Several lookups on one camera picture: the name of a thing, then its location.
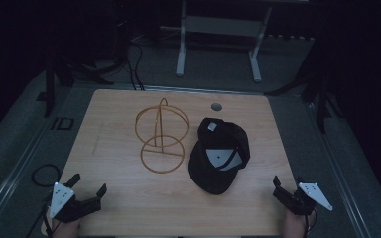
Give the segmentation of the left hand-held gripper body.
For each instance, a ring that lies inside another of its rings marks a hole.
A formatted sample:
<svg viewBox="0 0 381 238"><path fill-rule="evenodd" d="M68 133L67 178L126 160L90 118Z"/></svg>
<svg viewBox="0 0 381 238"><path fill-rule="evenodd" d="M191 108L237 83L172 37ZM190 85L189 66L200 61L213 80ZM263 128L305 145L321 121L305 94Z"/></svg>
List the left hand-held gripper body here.
<svg viewBox="0 0 381 238"><path fill-rule="evenodd" d="M71 223L101 209L101 197L85 201L76 199L72 183L54 184L49 216L63 223Z"/></svg>

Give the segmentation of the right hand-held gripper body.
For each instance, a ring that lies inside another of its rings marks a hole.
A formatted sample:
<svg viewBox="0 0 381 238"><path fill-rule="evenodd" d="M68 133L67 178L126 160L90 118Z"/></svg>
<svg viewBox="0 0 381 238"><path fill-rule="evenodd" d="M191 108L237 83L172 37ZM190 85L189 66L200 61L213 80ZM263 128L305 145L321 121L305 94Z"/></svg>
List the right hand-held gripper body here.
<svg viewBox="0 0 381 238"><path fill-rule="evenodd" d="M294 193L281 188L274 190L273 195L295 215L311 215L317 204L333 211L333 206L317 183L300 183Z"/></svg>

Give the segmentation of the black baseball cap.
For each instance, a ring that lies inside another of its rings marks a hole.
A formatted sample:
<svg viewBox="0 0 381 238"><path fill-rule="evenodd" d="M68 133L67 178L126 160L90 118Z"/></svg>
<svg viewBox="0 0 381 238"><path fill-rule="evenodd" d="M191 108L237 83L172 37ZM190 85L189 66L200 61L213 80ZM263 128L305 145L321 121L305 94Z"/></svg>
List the black baseball cap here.
<svg viewBox="0 0 381 238"><path fill-rule="evenodd" d="M223 194L250 160L247 134L235 123L204 118L197 136L188 161L190 178L208 193Z"/></svg>

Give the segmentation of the gold wire hat stand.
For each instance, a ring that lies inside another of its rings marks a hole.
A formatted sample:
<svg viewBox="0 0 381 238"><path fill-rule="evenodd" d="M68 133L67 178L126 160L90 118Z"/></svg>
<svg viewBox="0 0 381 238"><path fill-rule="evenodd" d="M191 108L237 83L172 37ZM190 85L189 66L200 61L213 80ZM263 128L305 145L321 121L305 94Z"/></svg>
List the gold wire hat stand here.
<svg viewBox="0 0 381 238"><path fill-rule="evenodd" d="M142 165L155 174L178 169L185 160L183 143L190 128L187 114L162 98L157 104L143 108L135 117L134 131L141 142Z"/></svg>

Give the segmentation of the person's right hand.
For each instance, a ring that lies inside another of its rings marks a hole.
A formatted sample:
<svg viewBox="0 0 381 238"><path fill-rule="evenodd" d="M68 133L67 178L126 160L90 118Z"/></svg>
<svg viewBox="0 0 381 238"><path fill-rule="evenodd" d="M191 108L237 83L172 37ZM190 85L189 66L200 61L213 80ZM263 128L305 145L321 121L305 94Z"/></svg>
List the person's right hand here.
<svg viewBox="0 0 381 238"><path fill-rule="evenodd" d="M315 219L316 216L313 213L304 217L286 209L282 228L283 238L305 238L306 232L315 223Z"/></svg>

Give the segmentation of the person's left hand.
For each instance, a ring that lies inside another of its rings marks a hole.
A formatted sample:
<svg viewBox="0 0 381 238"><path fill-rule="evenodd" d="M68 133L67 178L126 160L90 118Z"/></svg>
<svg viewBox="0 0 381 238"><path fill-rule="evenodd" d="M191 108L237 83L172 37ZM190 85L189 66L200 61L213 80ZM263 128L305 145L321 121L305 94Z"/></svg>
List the person's left hand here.
<svg viewBox="0 0 381 238"><path fill-rule="evenodd" d="M63 223L56 219L52 220L53 238L77 238L81 220Z"/></svg>

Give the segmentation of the black tripod stand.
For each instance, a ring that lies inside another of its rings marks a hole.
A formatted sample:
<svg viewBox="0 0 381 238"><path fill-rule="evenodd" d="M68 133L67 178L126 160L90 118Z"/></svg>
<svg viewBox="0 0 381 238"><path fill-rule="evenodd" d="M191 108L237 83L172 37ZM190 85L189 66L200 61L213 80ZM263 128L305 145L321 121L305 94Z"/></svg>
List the black tripod stand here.
<svg viewBox="0 0 381 238"><path fill-rule="evenodd" d="M278 96L304 84L301 94L305 103L313 103L317 99L317 126L324 133L326 104L329 102L328 91L332 79L332 60L329 50L323 41L316 39L308 51L294 79L277 89L265 92L268 96Z"/></svg>
<svg viewBox="0 0 381 238"><path fill-rule="evenodd" d="M116 60L113 65L93 70L66 56L50 55L46 61L46 90L40 94L40 97L46 102L44 117L49 117L55 107L55 77L59 79L61 85L72 86L74 79L70 75L70 72L73 70L84 75L88 80L99 84L111 85L112 81L104 79L102 74L115 71L123 64L123 61Z"/></svg>

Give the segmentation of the white metal stand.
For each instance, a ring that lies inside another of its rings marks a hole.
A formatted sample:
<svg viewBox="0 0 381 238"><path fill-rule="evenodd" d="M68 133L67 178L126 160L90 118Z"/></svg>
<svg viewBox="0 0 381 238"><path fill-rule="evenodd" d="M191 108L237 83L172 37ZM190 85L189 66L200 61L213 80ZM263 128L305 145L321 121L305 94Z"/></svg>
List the white metal stand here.
<svg viewBox="0 0 381 238"><path fill-rule="evenodd" d="M256 40L253 49L248 52L253 80L262 80L258 53L265 36L272 8L267 7L262 21L233 20L226 18L202 17L187 14L187 0L182 0L180 47L176 66L176 76L183 76L186 65L186 33L204 33L227 36L251 37Z"/></svg>

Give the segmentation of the black floor bracket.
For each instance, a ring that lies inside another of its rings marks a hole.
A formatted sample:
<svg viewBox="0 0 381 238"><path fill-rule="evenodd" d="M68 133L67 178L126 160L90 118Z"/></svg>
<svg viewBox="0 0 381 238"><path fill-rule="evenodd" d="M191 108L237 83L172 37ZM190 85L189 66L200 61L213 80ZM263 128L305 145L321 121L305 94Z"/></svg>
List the black floor bracket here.
<svg viewBox="0 0 381 238"><path fill-rule="evenodd" d="M74 125L73 118L57 117L52 123L52 130L71 130Z"/></svg>

